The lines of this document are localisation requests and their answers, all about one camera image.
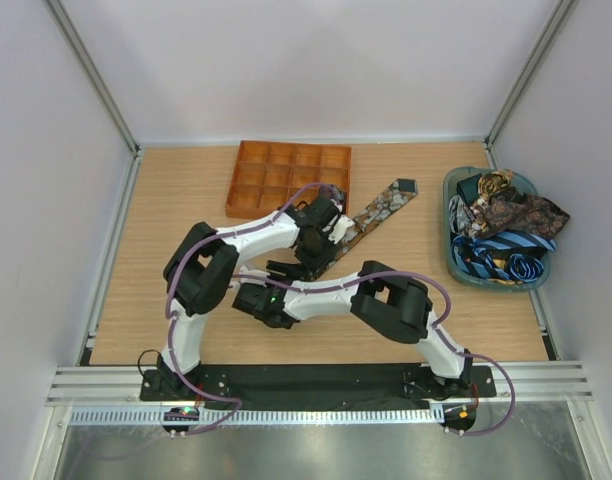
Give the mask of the brown floral tie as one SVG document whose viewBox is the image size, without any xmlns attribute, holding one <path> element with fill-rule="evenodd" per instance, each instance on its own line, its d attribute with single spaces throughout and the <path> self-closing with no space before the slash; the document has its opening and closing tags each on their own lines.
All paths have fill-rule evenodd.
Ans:
<svg viewBox="0 0 612 480">
<path fill-rule="evenodd" d="M 406 206 L 417 194 L 418 185 L 415 179 L 398 178 L 394 180 L 353 217 L 353 225 L 346 230 L 340 241 L 338 251 L 327 264 L 313 275 L 313 279 L 319 279 L 357 246 L 361 240 Z"/>
</svg>

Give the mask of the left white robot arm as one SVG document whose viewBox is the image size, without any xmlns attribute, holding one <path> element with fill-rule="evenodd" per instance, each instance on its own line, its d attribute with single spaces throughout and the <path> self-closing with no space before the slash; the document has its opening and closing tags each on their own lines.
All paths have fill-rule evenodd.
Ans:
<svg viewBox="0 0 612 480">
<path fill-rule="evenodd" d="M 333 283 L 319 278 L 353 225 L 324 194 L 236 227 L 195 224 L 163 271 L 170 323 L 157 368 L 166 392 L 177 400 L 196 392 L 205 325 L 229 289 L 234 308 L 271 328 L 348 312 L 349 295 L 337 300 Z"/>
</svg>

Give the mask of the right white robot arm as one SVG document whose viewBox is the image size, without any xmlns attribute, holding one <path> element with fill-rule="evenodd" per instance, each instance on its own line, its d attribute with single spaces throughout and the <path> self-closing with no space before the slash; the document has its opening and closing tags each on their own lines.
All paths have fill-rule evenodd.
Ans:
<svg viewBox="0 0 612 480">
<path fill-rule="evenodd" d="M 412 272 L 366 261 L 356 273 L 327 281 L 236 275 L 232 307 L 269 328 L 290 329 L 316 317 L 352 315 L 382 337 L 413 345 L 429 364 L 439 389 L 458 396 L 473 382 L 470 352 L 443 327 L 451 309 L 447 291 Z"/>
</svg>

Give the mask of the rolled dark floral tie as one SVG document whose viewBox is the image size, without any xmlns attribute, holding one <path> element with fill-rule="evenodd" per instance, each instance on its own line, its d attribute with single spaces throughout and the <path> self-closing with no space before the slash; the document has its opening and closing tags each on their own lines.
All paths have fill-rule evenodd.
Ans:
<svg viewBox="0 0 612 480">
<path fill-rule="evenodd" d="M 326 184 L 319 187 L 318 194 L 328 198 L 336 205 L 338 205 L 342 212 L 347 211 L 347 196 L 338 186 L 333 184 Z"/>
</svg>

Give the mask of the orange compartment tray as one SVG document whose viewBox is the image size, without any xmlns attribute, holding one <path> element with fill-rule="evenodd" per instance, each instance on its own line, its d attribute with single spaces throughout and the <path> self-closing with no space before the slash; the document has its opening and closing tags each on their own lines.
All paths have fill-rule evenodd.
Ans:
<svg viewBox="0 0 612 480">
<path fill-rule="evenodd" d="M 254 220 L 278 209 L 300 188 L 295 200 L 317 197 L 319 182 L 350 196 L 349 146 L 243 140 L 240 142 L 225 202 L 229 218 Z"/>
</svg>

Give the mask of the grey patterned tie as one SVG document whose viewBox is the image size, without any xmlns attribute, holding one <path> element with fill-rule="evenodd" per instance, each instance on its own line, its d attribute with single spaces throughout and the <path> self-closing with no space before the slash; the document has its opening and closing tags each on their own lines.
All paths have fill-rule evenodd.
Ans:
<svg viewBox="0 0 612 480">
<path fill-rule="evenodd" d="M 476 238 L 484 233 L 486 222 L 477 215 L 462 199 L 454 195 L 448 206 L 449 228 L 452 234 Z"/>
</svg>

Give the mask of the dark green tie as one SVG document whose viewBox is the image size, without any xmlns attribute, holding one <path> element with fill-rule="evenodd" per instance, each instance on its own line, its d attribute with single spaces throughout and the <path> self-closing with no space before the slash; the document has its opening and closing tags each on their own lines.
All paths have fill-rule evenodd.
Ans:
<svg viewBox="0 0 612 480">
<path fill-rule="evenodd" d="M 482 174 L 479 173 L 465 178 L 456 184 L 456 192 L 465 204 L 471 205 L 479 198 L 479 181 L 481 178 Z"/>
</svg>

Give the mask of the gold patterned tie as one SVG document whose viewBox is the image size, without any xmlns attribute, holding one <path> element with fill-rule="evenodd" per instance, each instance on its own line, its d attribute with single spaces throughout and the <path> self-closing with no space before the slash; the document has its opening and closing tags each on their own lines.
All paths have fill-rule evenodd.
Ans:
<svg viewBox="0 0 612 480">
<path fill-rule="evenodd" d="M 514 179 L 514 172 L 508 169 L 496 170 L 482 174 L 476 183 L 476 196 L 472 205 L 486 205 L 492 197 L 503 189 L 510 187 Z"/>
</svg>

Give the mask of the blue striped tie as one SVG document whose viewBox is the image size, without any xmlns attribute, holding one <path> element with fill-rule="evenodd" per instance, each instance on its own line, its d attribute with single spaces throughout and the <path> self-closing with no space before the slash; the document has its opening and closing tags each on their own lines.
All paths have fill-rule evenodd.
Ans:
<svg viewBox="0 0 612 480">
<path fill-rule="evenodd" d="M 554 239 L 505 231 L 486 239 L 456 236 L 452 240 L 451 254 L 457 267 L 472 277 L 533 283 L 544 274 L 542 257 L 556 248 Z"/>
</svg>

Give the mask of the dark brown paisley tie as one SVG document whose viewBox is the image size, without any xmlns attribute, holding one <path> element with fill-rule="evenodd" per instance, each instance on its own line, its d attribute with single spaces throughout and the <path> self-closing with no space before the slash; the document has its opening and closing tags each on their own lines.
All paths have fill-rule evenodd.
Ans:
<svg viewBox="0 0 612 480">
<path fill-rule="evenodd" d="M 519 202 L 493 197 L 486 205 L 476 205 L 469 235 L 486 239 L 505 231 L 554 239 L 570 220 L 570 215 L 547 198 L 524 194 Z"/>
</svg>

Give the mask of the teal plastic basket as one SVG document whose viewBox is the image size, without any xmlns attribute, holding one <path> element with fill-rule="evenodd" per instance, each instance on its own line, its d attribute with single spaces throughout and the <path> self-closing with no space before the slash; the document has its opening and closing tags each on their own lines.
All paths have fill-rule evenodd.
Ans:
<svg viewBox="0 0 612 480">
<path fill-rule="evenodd" d="M 444 250 L 458 281 L 528 292 L 550 274 L 555 237 L 570 216 L 510 170 L 458 167 L 443 181 Z"/>
</svg>

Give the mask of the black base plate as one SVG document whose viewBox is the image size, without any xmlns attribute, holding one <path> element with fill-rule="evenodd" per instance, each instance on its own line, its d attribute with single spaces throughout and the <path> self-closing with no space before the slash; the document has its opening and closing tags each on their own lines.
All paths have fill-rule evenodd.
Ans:
<svg viewBox="0 0 612 480">
<path fill-rule="evenodd" d="M 215 395 L 210 409 L 225 410 L 238 398 L 251 411 L 379 411 L 422 409 L 430 401 L 496 396 L 491 369 L 475 366 L 465 384 L 440 381 L 419 363 L 219 365 L 204 364 L 187 375 Z"/>
</svg>

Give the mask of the aluminium frame rail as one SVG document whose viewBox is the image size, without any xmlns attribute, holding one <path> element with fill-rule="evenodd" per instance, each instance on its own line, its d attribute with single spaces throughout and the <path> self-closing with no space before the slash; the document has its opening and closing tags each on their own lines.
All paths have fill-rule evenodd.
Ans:
<svg viewBox="0 0 612 480">
<path fill-rule="evenodd" d="M 502 362 L 519 402 L 587 401 L 590 383 L 579 361 Z"/>
</svg>

